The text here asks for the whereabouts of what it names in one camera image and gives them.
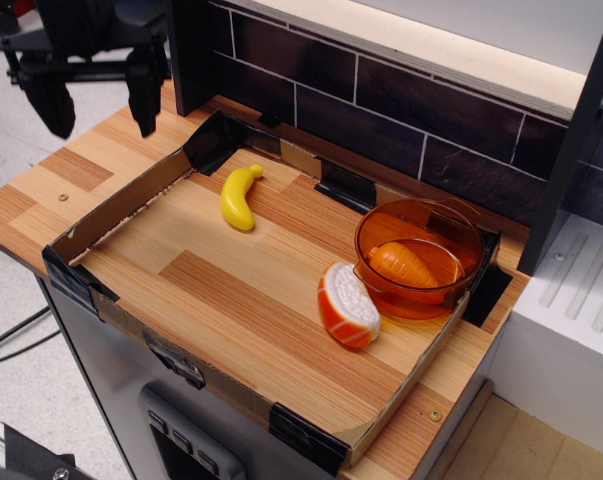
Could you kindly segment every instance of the white ledge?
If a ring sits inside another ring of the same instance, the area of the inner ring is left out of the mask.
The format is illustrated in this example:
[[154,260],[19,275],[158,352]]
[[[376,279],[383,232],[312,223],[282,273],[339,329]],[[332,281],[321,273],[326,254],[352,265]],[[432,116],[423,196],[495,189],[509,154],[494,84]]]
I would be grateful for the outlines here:
[[451,82],[570,120],[586,76],[350,0],[229,0]]

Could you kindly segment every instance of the brick wall backsplash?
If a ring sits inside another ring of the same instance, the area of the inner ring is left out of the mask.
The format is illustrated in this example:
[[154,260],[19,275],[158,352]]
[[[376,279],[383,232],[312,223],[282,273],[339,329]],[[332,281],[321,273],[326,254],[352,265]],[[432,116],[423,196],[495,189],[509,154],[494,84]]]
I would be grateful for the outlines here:
[[565,121],[231,4],[213,10],[219,93],[532,224]]

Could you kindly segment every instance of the yellow banana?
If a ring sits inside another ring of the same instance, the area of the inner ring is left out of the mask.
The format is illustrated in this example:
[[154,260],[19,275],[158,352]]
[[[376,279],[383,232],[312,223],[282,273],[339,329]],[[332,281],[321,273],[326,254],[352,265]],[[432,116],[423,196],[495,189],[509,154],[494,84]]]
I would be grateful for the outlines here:
[[254,164],[251,167],[237,168],[233,171],[221,190],[221,211],[230,225],[240,230],[254,228],[254,215],[245,199],[246,193],[255,178],[263,175],[263,167]]

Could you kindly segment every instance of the orange glass bowl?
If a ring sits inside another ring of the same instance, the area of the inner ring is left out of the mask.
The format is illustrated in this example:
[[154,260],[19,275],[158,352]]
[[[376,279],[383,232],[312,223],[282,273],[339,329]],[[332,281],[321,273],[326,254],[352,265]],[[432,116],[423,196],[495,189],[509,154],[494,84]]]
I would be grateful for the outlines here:
[[[452,203],[395,200],[377,206],[361,219],[355,235],[359,257],[355,273],[381,313],[399,319],[431,320],[454,310],[481,267],[485,245],[481,232],[450,206]],[[409,286],[375,270],[370,264],[370,250],[388,242],[412,250],[438,286]]]

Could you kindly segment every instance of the orange carrot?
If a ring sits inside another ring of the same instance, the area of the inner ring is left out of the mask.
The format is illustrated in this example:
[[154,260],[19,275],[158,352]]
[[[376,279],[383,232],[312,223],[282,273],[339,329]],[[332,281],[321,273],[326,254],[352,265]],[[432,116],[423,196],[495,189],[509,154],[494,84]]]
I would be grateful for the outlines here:
[[407,287],[436,288],[439,282],[419,256],[399,242],[384,243],[368,253],[370,266],[384,277]]

